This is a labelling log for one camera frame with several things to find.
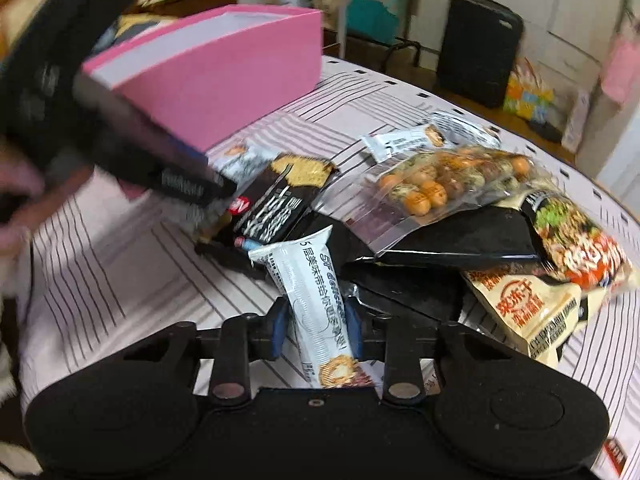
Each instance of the metal bolt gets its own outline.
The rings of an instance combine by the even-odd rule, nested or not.
[[[411,383],[396,383],[389,387],[389,393],[396,399],[413,399],[420,395],[420,388]]]
[[[213,394],[219,399],[237,399],[244,395],[244,386],[238,383],[222,383],[213,387]]]

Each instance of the finger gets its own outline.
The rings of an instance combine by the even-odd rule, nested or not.
[[[25,204],[14,213],[8,227],[27,227],[31,232],[36,232],[47,218],[60,209],[66,200],[89,180],[93,172],[94,168],[85,166],[76,171],[64,184]]]
[[[11,221],[0,227],[0,256],[18,255],[31,234],[60,209],[89,180],[92,173],[93,168],[82,168],[61,186],[18,209]]]
[[[39,196],[44,192],[44,180],[26,160],[0,162],[0,190],[11,194]]]

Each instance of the teal bag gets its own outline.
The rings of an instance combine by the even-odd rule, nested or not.
[[[400,25],[397,13],[402,2],[404,0],[391,0],[386,6],[378,0],[351,0],[347,7],[347,30],[380,43],[394,44]]]

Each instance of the pink box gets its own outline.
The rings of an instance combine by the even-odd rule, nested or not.
[[[235,5],[137,36],[84,70],[204,152],[312,91],[321,59],[320,11]]]

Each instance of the black handle grip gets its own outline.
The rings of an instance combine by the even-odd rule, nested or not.
[[[27,200],[28,196],[13,195],[10,193],[0,194],[0,224],[6,224]]]

